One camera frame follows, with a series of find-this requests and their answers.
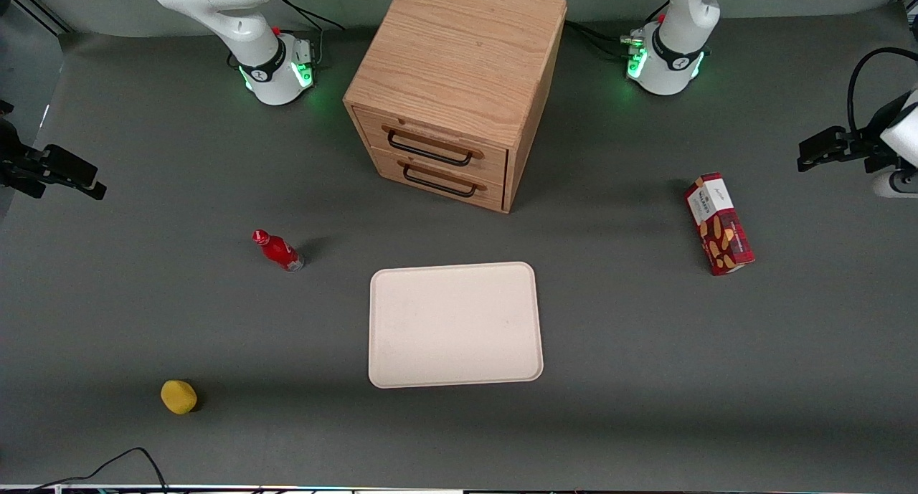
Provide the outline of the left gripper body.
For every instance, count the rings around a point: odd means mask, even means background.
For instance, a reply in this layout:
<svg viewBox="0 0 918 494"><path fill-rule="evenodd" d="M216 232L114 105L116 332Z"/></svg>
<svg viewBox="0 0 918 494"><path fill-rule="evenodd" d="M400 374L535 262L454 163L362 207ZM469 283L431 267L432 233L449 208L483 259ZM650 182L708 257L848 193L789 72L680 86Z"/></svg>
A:
<svg viewBox="0 0 918 494"><path fill-rule="evenodd" d="M866 173L893 166L900 174L915 174L917 164L917 90L912 86L881 106L865 127L857 128L850 104L850 157L865 161Z"/></svg>

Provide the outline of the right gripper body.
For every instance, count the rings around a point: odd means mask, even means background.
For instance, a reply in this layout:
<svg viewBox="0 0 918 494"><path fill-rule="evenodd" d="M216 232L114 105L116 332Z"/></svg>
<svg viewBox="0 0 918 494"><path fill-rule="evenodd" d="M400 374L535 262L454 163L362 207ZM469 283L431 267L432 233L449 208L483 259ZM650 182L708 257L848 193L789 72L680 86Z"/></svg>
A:
<svg viewBox="0 0 918 494"><path fill-rule="evenodd" d="M1 184L2 189L15 190L32 198L42 198L46 184L36 180L31 164L27 164L33 148L20 141L19 132L4 119L14 106L1 100Z"/></svg>

